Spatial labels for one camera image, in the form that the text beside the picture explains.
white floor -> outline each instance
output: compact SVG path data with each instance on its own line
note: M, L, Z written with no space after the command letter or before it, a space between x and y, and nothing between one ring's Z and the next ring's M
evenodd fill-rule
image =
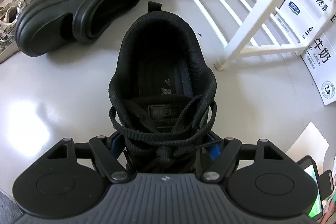
M12 194L16 177L61 138L85 142L114 132L108 115L108 85L123 36L147 12L148 1L141 0L113 22L93 45L75 43L37 58L20 52L0 65L0 188L7 194ZM301 57L283 54L244 58L225 71L216 71L213 64L222 46L192 0L152 1L186 20L199 39L218 85L214 132L244 143L267 138L287 151L313 122L330 144L324 169L332 168L336 104L323 105ZM229 40L238 25L217 0L201 1ZM236 0L227 2L242 19L246 17L248 12ZM267 25L282 41L280 32ZM268 44L262 31L255 39Z

phone screen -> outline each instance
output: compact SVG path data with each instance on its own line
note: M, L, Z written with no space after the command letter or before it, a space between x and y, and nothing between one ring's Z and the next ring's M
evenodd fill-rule
M314 172L314 167L313 165L309 165L306 169L305 172L310 175L313 180L316 182L317 184L317 179L315 176L315 172ZM309 217L313 218L315 216L317 216L319 213L322 212L322 206L321 206L321 198L320 198L320 192L319 192L319 188L318 188L318 193L317 193L317 198L315 200L315 203L313 205L313 208L311 209L310 213L309 213Z

black sneaker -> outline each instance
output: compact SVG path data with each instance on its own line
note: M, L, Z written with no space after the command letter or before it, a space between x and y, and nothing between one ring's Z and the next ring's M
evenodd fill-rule
M198 145L215 121L216 79L191 27L158 4L148 6L122 41L109 86L110 119L135 170L193 172Z
M139 0L32 0L16 22L20 50L39 56L65 44L89 44Z

beige shoe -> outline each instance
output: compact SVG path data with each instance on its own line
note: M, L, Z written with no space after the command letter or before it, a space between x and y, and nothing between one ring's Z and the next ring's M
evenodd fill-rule
M0 64L19 52L14 39L16 20L31 0L12 0L0 9Z

shoe label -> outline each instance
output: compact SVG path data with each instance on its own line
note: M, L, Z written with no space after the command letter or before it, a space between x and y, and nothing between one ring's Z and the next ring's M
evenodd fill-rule
M148 106L148 114L155 122L157 128L173 128L180 113L180 108L176 105Z

